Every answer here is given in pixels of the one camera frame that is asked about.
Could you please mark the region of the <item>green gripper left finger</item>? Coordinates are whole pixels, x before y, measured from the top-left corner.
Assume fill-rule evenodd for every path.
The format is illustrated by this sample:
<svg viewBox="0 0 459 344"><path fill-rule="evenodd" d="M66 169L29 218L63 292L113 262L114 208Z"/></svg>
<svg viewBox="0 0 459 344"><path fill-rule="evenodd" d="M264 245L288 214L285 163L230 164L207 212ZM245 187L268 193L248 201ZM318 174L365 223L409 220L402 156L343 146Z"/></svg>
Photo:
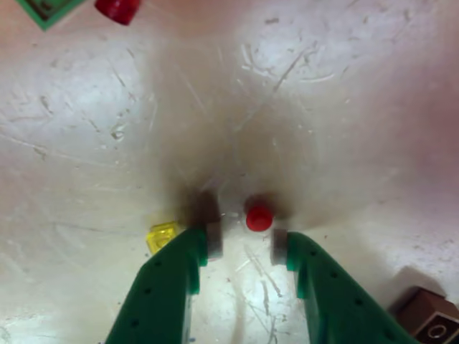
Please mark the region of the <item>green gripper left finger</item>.
<svg viewBox="0 0 459 344"><path fill-rule="evenodd" d="M188 343L199 270L223 254L218 222L185 229L139 270L106 343Z"/></svg>

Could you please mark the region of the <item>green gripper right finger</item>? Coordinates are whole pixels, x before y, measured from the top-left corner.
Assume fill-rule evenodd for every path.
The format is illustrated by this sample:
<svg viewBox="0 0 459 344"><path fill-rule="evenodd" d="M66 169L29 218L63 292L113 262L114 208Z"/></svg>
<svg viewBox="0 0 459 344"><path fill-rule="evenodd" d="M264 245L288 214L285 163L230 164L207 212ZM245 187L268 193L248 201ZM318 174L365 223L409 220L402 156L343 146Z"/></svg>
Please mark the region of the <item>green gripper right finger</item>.
<svg viewBox="0 0 459 344"><path fill-rule="evenodd" d="M295 275L311 343L415 343L387 311L319 244L274 229L271 260Z"/></svg>

